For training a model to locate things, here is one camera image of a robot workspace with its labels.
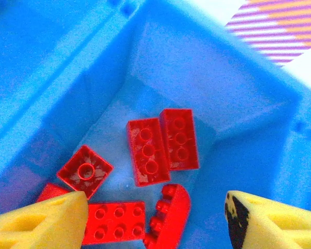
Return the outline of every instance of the toy brick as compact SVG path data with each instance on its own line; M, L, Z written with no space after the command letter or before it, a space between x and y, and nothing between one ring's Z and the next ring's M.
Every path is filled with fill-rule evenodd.
M160 123L170 170L199 168L191 109L165 109Z
M159 119L129 121L127 133L136 185L168 182L171 178Z
M74 190L84 191L89 200L112 170L112 165L83 145L57 176Z
M45 201L47 199L51 199L51 198L54 198L57 196L61 196L61 195L64 195L66 193L69 193L69 191L64 189L64 188L61 188L55 184L48 183L48 184L46 184L45 188L43 189L43 191L39 195L36 202Z
M311 248L311 211L240 191L224 205L234 249Z
M89 204L82 245L141 240L145 235L143 202Z
M88 219L74 191L0 215L0 249L80 249Z
M149 233L143 239L146 249L174 249L181 236L191 210L188 192L179 184L167 184L163 198L157 202L157 215L151 218Z

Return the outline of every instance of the red plastic piece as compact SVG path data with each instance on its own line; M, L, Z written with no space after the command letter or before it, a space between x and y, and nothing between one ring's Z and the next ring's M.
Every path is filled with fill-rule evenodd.
M191 109L165 109L160 114L169 170L199 169Z
M43 191L39 195L36 202L45 201L47 199L51 199L51 198L54 198L57 196L64 195L65 193L69 193L69 191L64 189L64 188L61 188L55 184L48 183L48 184L46 184L45 188L43 189Z
M89 204L82 245L141 240L144 236L144 202Z
M138 187L168 182L171 177L158 118L129 121L128 141Z
M84 191L89 200L112 170L112 165L83 145L57 176L74 190Z
M146 249L177 248L191 210L188 192L179 184L162 188L163 198L157 202L157 215L150 221L151 231L143 239Z

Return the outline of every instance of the black mark on sponge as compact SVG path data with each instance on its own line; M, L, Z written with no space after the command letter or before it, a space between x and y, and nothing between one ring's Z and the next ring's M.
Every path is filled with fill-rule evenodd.
M225 214L228 220L228 230L230 240L234 249L242 249L245 235L248 228L248 209L233 196L233 202L235 205L237 216L233 217L233 213L230 213L227 203L225 204Z

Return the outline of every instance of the blue plastic container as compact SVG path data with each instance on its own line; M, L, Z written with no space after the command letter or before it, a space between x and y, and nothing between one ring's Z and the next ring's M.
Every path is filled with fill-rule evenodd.
M311 210L311 91L181 0L0 2L0 213L33 203L80 145L115 169L96 201L144 200L125 125L192 108L201 168L180 248L230 248L231 189ZM102 248L143 248L141 241Z

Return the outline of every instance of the purple and orange stripes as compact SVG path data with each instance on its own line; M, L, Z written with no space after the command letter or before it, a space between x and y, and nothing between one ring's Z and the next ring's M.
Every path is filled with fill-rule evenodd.
M282 66L311 48L311 0L249 0L226 27Z

